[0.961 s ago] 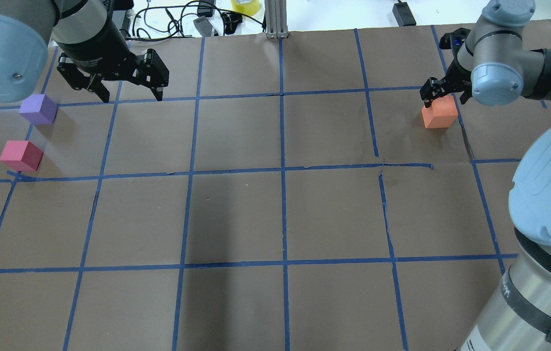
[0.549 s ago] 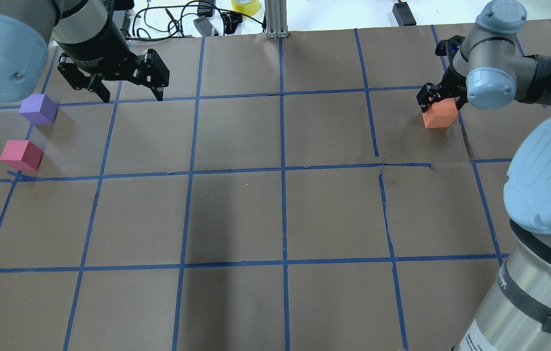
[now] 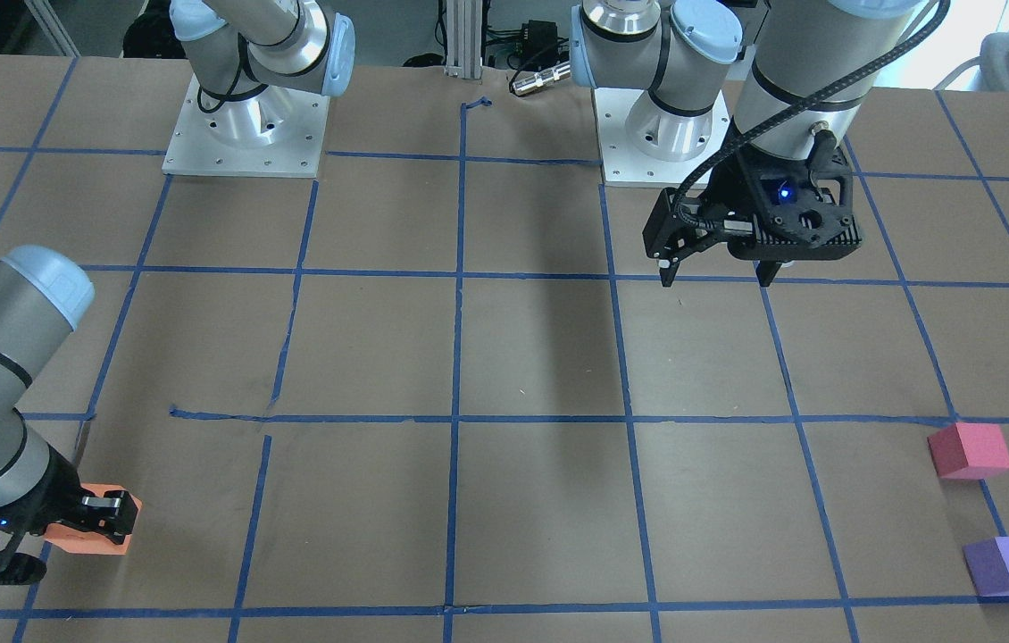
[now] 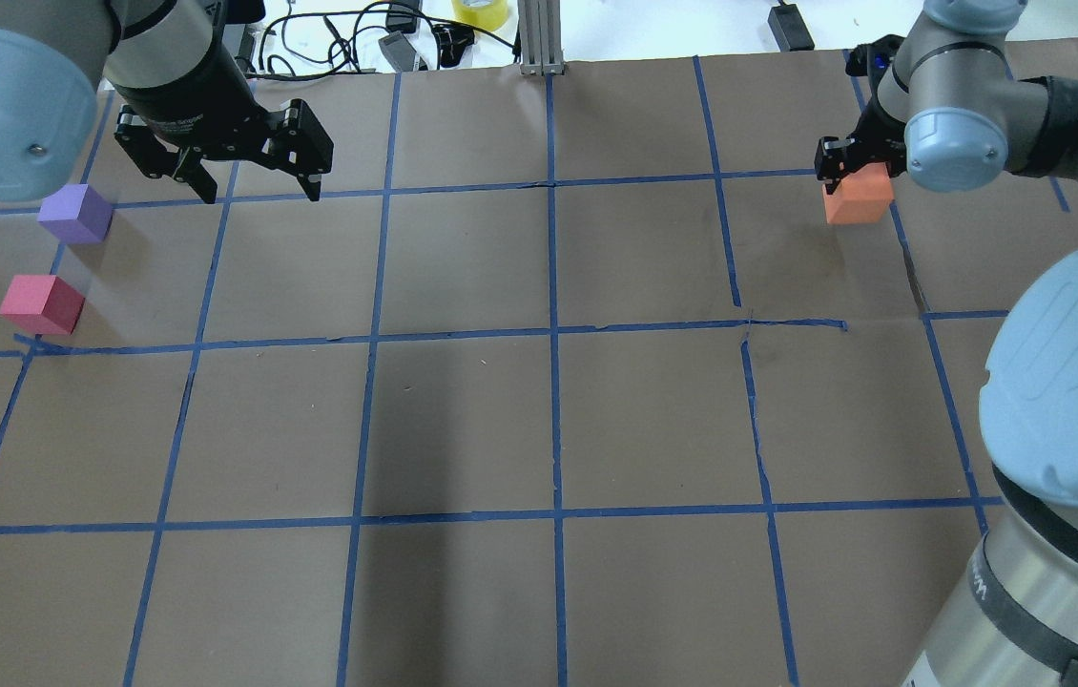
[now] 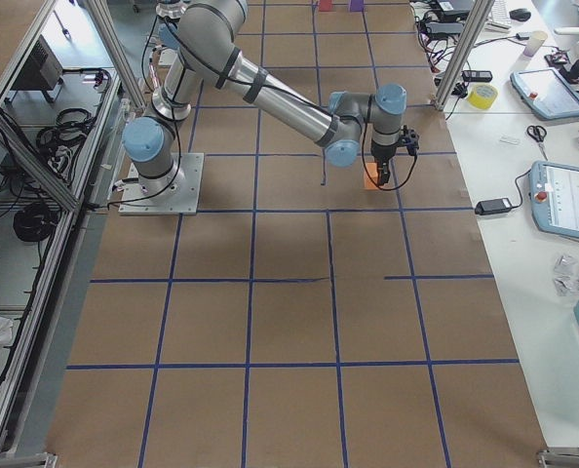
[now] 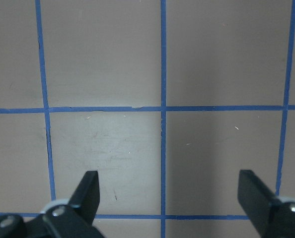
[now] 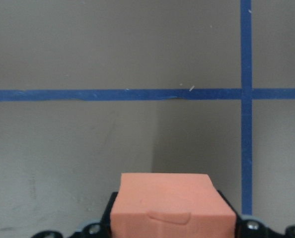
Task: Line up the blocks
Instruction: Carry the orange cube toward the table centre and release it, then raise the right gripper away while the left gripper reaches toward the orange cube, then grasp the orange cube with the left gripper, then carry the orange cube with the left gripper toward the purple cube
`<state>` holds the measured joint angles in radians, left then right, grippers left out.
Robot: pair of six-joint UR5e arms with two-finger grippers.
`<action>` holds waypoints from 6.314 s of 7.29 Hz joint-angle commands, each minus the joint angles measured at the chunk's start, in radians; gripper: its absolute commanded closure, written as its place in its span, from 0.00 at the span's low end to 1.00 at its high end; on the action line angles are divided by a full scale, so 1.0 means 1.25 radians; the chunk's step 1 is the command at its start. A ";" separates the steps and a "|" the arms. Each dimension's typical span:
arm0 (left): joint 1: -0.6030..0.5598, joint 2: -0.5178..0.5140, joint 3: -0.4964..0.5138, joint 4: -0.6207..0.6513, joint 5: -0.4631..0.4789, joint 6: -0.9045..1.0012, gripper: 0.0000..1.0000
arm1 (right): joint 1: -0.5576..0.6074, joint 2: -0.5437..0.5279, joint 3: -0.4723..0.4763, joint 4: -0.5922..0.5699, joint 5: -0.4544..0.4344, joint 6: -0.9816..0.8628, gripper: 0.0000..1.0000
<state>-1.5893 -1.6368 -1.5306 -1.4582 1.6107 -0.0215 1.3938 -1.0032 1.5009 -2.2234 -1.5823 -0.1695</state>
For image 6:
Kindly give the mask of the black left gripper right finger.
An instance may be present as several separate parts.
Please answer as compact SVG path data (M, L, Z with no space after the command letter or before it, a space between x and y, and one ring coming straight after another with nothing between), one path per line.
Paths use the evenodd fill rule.
M240 170L238 202L262 238L266 237L282 202L252 170Z

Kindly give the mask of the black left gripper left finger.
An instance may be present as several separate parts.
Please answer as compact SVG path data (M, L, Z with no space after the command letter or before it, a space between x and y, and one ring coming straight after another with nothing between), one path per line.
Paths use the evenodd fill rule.
M86 221L92 225L99 207L99 176L98 171L87 171L74 193L68 201L68 205Z

